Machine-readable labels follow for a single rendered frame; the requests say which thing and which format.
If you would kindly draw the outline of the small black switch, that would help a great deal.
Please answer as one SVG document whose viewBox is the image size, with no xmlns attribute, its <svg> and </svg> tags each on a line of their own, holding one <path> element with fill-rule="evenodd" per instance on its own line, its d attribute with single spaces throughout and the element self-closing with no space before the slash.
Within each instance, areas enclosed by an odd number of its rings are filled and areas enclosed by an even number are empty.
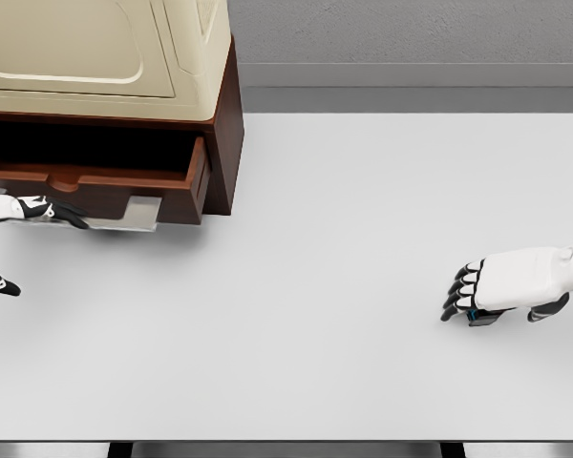
<svg viewBox="0 0 573 458">
<path fill-rule="evenodd" d="M 484 309 L 469 309 L 465 315 L 470 327 L 486 326 L 495 323 L 504 313 L 500 311 L 488 311 Z"/>
</svg>

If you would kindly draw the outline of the brown cabinet with cream top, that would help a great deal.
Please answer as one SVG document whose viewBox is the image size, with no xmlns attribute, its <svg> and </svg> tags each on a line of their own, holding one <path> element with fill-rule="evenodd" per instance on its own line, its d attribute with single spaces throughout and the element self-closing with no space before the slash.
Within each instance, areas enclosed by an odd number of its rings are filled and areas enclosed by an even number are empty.
<svg viewBox="0 0 573 458">
<path fill-rule="evenodd" d="M 226 0 L 0 0 L 0 136 L 205 142 L 203 215 L 232 210 L 244 143 Z"/>
</svg>

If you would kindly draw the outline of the brown wooden drawer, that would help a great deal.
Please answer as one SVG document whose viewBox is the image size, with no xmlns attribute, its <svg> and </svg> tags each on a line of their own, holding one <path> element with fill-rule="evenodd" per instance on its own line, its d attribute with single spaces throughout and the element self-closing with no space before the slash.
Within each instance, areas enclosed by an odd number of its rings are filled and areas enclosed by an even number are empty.
<svg viewBox="0 0 573 458">
<path fill-rule="evenodd" d="M 159 222 L 198 224 L 210 174 L 203 138 L 183 132 L 77 144 L 0 136 L 0 188 L 57 198 L 94 219 L 120 219 L 143 197 L 159 198 Z"/>
</svg>

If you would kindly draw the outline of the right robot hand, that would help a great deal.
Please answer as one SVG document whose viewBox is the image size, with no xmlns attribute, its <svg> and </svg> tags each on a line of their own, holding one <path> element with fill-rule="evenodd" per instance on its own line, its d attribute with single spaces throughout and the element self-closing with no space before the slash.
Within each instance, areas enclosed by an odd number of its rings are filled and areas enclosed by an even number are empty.
<svg viewBox="0 0 573 458">
<path fill-rule="evenodd" d="M 549 318 L 568 304 L 570 293 L 557 273 L 567 265 L 568 247 L 526 248 L 469 262 L 455 274 L 440 319 L 449 321 L 469 309 L 526 308 L 531 323 Z"/>
</svg>

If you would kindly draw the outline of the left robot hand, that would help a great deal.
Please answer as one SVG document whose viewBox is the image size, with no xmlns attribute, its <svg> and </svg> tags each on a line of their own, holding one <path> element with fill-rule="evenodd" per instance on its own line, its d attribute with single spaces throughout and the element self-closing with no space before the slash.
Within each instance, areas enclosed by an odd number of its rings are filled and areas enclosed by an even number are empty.
<svg viewBox="0 0 573 458">
<path fill-rule="evenodd" d="M 10 219 L 47 218 L 67 221 L 78 229 L 88 229 L 89 224 L 83 219 L 86 216 L 84 210 L 48 196 L 0 195 L 0 222 Z M 17 297 L 21 294 L 21 289 L 0 274 L 0 294 Z"/>
</svg>

